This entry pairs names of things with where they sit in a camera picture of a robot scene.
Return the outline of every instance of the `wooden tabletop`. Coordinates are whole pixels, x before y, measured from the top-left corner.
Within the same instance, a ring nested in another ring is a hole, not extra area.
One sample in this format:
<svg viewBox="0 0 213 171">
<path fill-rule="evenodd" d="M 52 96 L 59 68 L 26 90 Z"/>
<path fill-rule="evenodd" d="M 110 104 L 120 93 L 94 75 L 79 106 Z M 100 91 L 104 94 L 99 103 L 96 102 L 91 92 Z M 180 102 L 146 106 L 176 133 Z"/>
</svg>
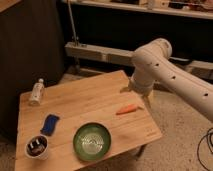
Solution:
<svg viewBox="0 0 213 171">
<path fill-rule="evenodd" d="M 88 122 L 103 124 L 111 134 L 112 144 L 103 159 L 160 138 L 162 134 L 141 98 L 132 91 L 122 91 L 127 86 L 128 77 L 117 71 L 48 87 L 38 107 L 28 106 L 30 92 L 22 94 L 15 170 L 70 171 L 93 164 L 79 161 L 72 148 L 77 129 Z M 129 104 L 137 104 L 143 110 L 115 114 Z M 24 155 L 24 146 L 27 140 L 40 134 L 48 114 L 60 117 L 54 134 L 48 137 L 51 154 L 45 161 L 29 159 Z"/>
<path fill-rule="evenodd" d="M 0 12 L 6 10 L 7 8 L 15 5 L 21 0 L 0 0 Z"/>
</svg>

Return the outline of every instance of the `black cable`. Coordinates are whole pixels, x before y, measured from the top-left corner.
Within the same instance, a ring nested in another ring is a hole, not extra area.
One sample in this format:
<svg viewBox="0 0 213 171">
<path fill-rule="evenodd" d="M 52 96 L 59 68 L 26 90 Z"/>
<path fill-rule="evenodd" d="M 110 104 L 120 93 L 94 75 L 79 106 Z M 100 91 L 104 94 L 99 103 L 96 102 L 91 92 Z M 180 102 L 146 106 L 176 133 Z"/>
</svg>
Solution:
<svg viewBox="0 0 213 171">
<path fill-rule="evenodd" d="M 206 138 L 206 141 L 207 141 L 207 145 L 209 147 L 209 150 L 211 152 L 211 154 L 213 155 L 213 142 L 212 142 L 212 136 L 213 136 L 213 128 L 210 128 L 208 131 L 207 131 L 207 134 L 204 135 L 200 142 L 198 143 L 198 147 L 197 147 L 197 158 L 198 158 L 198 161 L 199 163 L 201 164 L 201 166 L 206 169 L 207 171 L 211 171 L 210 169 L 208 169 L 204 164 L 203 162 L 201 161 L 200 159 L 200 154 L 199 154 L 199 151 L 200 151 L 200 144 L 201 142 Z"/>
</svg>

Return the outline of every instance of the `bottle cap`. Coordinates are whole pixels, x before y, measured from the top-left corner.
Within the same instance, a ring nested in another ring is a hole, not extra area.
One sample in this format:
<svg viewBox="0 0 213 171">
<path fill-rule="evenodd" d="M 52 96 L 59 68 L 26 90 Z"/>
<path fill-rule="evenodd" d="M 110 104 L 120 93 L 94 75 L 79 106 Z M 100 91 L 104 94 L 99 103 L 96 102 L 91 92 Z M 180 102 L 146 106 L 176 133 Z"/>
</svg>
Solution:
<svg viewBox="0 0 213 171">
<path fill-rule="evenodd" d="M 38 82 L 39 83 L 44 83 L 44 79 L 43 78 L 39 78 Z"/>
</svg>

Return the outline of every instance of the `orange carrot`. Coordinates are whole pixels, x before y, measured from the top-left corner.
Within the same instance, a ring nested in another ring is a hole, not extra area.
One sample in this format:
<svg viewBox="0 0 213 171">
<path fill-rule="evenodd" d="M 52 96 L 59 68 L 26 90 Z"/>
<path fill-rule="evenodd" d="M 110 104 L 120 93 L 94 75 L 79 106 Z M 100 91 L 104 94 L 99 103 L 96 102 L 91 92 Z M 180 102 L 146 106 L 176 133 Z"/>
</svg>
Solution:
<svg viewBox="0 0 213 171">
<path fill-rule="evenodd" d="M 127 105 L 127 106 L 122 107 L 121 109 L 119 109 L 116 112 L 116 115 L 122 115 L 122 114 L 125 114 L 125 113 L 134 112 L 137 109 L 138 109 L 138 105 L 130 104 L 130 105 Z"/>
</svg>

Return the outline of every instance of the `dark wall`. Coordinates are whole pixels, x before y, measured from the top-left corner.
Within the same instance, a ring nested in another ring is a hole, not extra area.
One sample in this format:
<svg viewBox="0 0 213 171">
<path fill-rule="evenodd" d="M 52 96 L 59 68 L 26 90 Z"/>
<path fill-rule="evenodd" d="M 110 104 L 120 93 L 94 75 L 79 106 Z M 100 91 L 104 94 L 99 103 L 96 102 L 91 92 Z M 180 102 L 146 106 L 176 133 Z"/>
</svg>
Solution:
<svg viewBox="0 0 213 171">
<path fill-rule="evenodd" d="M 164 14 L 72 5 L 80 42 L 135 50 L 163 37 L 173 46 L 173 56 L 213 62 L 213 20 Z M 60 15 L 65 40 L 71 40 L 67 5 Z"/>
<path fill-rule="evenodd" d="M 19 95 L 38 78 L 58 82 L 64 41 L 54 0 L 22 0 L 0 13 L 0 129 L 16 139 Z"/>
</svg>

